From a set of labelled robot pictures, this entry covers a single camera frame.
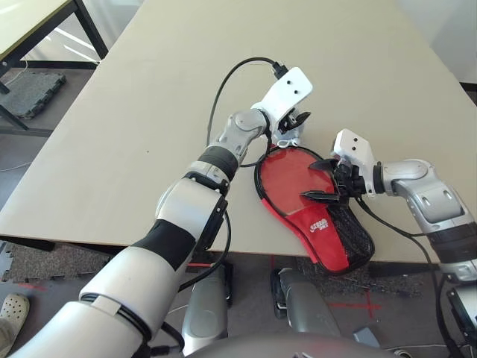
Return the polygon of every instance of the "black mesh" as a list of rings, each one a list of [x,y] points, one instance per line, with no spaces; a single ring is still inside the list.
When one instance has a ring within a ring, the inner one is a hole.
[[[361,226],[349,207],[328,205],[326,209],[346,251],[350,270],[367,263],[374,255],[374,243],[370,234]]]

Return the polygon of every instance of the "white shoe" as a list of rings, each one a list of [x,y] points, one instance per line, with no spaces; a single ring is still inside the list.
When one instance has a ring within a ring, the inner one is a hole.
[[[10,344],[0,350],[0,358],[7,356],[18,333],[22,329],[30,309],[30,302],[24,295],[10,293],[0,310],[0,326],[4,335],[10,336]]]

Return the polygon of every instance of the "white wall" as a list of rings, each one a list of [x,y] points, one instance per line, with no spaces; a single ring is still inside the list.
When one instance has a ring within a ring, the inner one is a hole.
[[[143,1],[84,0],[108,48]],[[477,0],[396,1],[454,76],[460,82],[477,83]],[[34,48],[28,59],[99,60],[74,15]]]
[[[477,0],[397,0],[460,82],[477,84]]]

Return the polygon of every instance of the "white table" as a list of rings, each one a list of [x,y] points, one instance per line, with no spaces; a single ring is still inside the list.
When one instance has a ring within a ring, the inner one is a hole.
[[[221,79],[250,56],[299,66],[315,85],[300,105],[312,112],[307,147],[326,156],[336,133],[349,128],[378,160],[434,163],[476,215],[476,108],[392,1],[149,0],[10,197],[0,234],[108,245],[140,239],[161,193],[201,154]],[[240,70],[212,132],[273,81],[267,66]],[[246,161],[264,145],[253,145]],[[238,172],[227,199],[232,251],[305,254],[259,202],[252,169]],[[370,206],[418,231],[401,198],[381,196]],[[374,238],[374,260],[423,261],[413,244],[353,210]],[[222,228],[212,248],[224,240]]]

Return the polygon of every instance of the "black connector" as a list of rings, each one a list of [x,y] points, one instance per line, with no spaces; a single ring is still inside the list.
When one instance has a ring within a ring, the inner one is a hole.
[[[282,78],[286,72],[288,72],[288,69],[286,68],[285,65],[280,65],[278,62],[275,62],[272,67],[274,68],[274,75],[279,80]]]

